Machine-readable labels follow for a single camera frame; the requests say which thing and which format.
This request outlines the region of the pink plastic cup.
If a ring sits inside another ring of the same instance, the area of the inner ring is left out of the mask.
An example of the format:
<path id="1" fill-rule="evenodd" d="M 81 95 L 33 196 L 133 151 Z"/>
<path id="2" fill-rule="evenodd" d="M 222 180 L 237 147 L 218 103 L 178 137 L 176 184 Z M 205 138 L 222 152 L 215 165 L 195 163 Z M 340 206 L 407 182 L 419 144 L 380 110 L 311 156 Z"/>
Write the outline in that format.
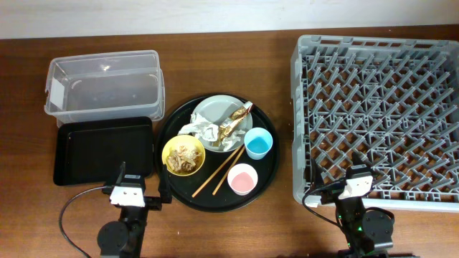
<path id="1" fill-rule="evenodd" d="M 227 177 L 229 187 L 239 196 L 248 195 L 257 185 L 257 171 L 249 164 L 235 165 Z"/>

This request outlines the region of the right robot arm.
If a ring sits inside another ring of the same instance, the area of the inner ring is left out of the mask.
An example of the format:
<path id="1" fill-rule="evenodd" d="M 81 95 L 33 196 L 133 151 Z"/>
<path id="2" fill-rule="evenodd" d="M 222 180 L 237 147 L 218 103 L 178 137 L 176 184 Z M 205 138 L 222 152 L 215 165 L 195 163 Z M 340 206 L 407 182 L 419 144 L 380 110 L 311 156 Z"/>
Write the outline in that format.
<path id="1" fill-rule="evenodd" d="M 335 220 L 319 218 L 337 226 L 346 238 L 348 248 L 338 251 L 338 257 L 388 257 L 393 247 L 394 214 L 378 207 L 365 207 L 363 198 L 373 190 L 376 173 L 358 154 L 351 155 L 351 166 L 345 176 L 325 184 L 315 178 L 305 197 L 318 194 L 322 204 L 333 203 Z"/>

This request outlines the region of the blue plastic cup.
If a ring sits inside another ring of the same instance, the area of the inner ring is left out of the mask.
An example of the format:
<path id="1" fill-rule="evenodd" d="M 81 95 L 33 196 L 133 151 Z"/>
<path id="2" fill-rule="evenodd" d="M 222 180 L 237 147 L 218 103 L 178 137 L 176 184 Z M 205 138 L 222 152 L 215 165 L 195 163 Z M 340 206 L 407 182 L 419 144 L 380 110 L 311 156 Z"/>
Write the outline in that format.
<path id="1" fill-rule="evenodd" d="M 272 148 L 273 137 L 264 128 L 252 128 L 246 132 L 244 144 L 247 154 L 251 159 L 261 160 Z"/>

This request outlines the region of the white napkin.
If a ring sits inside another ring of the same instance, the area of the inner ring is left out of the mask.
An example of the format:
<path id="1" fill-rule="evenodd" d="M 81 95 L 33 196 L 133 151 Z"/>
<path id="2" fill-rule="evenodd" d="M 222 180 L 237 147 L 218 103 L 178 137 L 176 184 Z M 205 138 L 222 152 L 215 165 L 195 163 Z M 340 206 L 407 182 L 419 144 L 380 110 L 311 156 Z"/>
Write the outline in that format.
<path id="1" fill-rule="evenodd" d="M 196 138 L 214 142 L 218 139 L 219 126 L 209 122 L 199 113 L 191 114 L 191 122 L 184 125 L 178 132 L 179 135 L 194 134 Z"/>

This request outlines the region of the peanut shells and rice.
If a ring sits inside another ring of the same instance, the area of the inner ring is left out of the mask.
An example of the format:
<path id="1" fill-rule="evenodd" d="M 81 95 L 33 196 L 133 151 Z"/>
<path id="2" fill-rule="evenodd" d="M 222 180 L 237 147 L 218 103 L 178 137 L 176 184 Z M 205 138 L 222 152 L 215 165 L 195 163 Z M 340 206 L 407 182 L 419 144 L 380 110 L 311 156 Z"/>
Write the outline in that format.
<path id="1" fill-rule="evenodd" d="M 202 153 L 194 145 L 179 145 L 171 148 L 166 162 L 173 173 L 185 175 L 197 169 L 201 156 Z"/>

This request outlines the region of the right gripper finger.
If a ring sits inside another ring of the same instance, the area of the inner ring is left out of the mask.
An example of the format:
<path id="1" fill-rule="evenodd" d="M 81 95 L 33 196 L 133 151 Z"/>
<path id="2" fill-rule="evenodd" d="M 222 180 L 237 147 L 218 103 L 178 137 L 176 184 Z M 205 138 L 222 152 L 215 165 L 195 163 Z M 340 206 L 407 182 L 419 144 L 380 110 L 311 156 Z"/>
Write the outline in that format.
<path id="1" fill-rule="evenodd" d="M 372 164 L 369 161 L 364 161 L 357 152 L 352 153 L 351 160 L 352 160 L 353 166 L 363 165 L 364 167 L 367 168 L 368 171 L 371 172 L 373 176 L 377 174 L 372 168 Z"/>
<path id="2" fill-rule="evenodd" d="M 322 174 L 323 169 L 320 167 L 315 159 L 311 160 L 311 184 L 313 187 L 323 187 L 325 183 L 323 182 Z"/>

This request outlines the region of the gold foil wrapper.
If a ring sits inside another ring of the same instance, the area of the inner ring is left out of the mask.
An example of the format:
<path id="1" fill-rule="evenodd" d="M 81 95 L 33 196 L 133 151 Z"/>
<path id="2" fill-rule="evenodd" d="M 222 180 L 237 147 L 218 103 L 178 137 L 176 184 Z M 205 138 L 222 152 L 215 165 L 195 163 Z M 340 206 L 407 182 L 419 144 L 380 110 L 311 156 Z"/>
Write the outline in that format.
<path id="1" fill-rule="evenodd" d="M 219 126 L 219 133 L 217 141 L 212 143 L 212 147 L 219 147 L 221 140 L 231 135 L 237 126 L 250 114 L 253 108 L 253 103 L 247 101 L 243 106 L 234 111 L 223 123 Z"/>

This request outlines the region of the wooden chopstick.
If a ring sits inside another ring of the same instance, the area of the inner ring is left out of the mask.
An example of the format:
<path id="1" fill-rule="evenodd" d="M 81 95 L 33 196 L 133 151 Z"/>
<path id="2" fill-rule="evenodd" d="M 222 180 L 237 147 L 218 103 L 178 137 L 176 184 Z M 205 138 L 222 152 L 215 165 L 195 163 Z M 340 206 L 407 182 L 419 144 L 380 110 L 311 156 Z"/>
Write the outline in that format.
<path id="1" fill-rule="evenodd" d="M 225 180 L 227 180 L 227 177 L 229 175 L 230 170 L 236 165 L 236 163 L 239 161 L 240 157 L 242 154 L 245 152 L 246 147 L 242 146 L 240 152 L 237 154 L 236 158 L 233 160 L 232 164 L 228 168 L 227 172 L 224 174 L 220 182 L 217 184 L 216 188 L 213 190 L 212 195 L 215 196 L 218 190 L 221 188 L 222 184 L 224 183 Z"/>
<path id="2" fill-rule="evenodd" d="M 225 165 L 232 159 L 233 156 L 240 152 L 242 147 L 238 147 L 234 150 L 229 157 L 207 178 L 207 180 L 191 195 L 194 198 L 218 173 L 219 171 L 225 167 Z"/>

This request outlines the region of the yellow bowl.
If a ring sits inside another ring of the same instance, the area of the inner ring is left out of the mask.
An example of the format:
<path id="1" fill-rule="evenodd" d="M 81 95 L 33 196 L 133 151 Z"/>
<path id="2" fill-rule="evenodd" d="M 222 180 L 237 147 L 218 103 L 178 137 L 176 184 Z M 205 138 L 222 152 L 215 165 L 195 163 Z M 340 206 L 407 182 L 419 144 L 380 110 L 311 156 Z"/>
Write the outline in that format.
<path id="1" fill-rule="evenodd" d="M 178 147 L 179 145 L 187 145 L 187 146 L 194 145 L 199 150 L 199 152 L 202 153 L 200 164 L 198 165 L 197 169 L 190 174 L 180 175 L 180 174 L 173 173 L 171 169 L 169 168 L 169 165 L 166 162 L 166 158 L 168 157 L 171 148 Z M 178 136 L 173 137 L 163 147 L 162 154 L 161 154 L 162 163 L 166 164 L 168 168 L 168 172 L 174 174 L 175 176 L 190 176 L 190 175 L 195 174 L 204 165 L 205 158 L 206 158 L 206 152 L 205 152 L 204 146 L 197 138 L 195 138 L 192 135 L 178 135 Z"/>

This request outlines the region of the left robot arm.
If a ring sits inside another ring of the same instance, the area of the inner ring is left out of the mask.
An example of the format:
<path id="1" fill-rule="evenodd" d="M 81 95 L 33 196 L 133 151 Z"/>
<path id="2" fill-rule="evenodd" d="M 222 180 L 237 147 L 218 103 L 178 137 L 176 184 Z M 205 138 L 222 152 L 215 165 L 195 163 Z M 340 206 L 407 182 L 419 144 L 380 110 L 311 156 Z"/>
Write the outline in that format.
<path id="1" fill-rule="evenodd" d="M 159 174 L 158 196 L 145 196 L 145 177 L 126 173 L 122 162 L 119 172 L 105 184 L 104 194 L 112 205 L 120 209 L 116 221 L 105 224 L 98 233 L 101 257 L 139 257 L 147 226 L 148 213 L 162 210 L 163 204 L 172 201 L 167 173 Z"/>

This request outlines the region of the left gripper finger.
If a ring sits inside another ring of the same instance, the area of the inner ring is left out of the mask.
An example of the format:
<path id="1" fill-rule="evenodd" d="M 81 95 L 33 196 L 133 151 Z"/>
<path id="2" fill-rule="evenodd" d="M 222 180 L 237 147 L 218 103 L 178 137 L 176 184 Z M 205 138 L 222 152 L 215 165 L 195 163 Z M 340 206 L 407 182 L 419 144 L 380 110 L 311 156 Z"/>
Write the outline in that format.
<path id="1" fill-rule="evenodd" d="M 107 180 L 107 186 L 116 186 L 121 183 L 126 173 L 126 162 L 122 161 L 116 172 L 113 172 Z"/>
<path id="2" fill-rule="evenodd" d="M 168 177 L 168 168 L 166 164 L 162 165 L 162 168 L 158 173 L 158 177 L 158 192 L 160 193 L 161 203 L 170 204 L 172 202 L 172 195 Z"/>

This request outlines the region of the grey round plate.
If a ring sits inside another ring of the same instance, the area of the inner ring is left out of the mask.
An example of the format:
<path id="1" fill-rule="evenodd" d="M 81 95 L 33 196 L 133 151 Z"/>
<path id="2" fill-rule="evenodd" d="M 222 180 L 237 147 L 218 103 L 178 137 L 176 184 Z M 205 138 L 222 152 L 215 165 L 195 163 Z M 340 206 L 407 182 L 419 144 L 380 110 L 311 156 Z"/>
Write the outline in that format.
<path id="1" fill-rule="evenodd" d="M 220 125 L 234 111 L 244 105 L 244 101 L 229 95 L 215 95 L 202 100 L 192 113 L 199 113 L 209 122 Z M 249 114 L 237 127 L 235 132 L 243 130 L 244 133 L 238 135 L 239 140 L 229 149 L 234 151 L 244 144 L 244 136 L 247 131 L 252 129 L 252 115 Z"/>

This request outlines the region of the small white tissue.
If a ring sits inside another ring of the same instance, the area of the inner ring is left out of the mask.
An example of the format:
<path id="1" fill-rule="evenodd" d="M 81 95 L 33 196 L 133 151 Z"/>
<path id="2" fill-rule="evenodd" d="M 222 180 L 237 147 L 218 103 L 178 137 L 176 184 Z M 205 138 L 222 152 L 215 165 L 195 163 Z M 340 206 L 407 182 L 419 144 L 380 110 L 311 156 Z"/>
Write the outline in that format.
<path id="1" fill-rule="evenodd" d="M 222 150 L 226 152 L 239 148 L 242 145 L 244 136 L 244 130 L 235 130 L 231 135 L 221 140 Z"/>

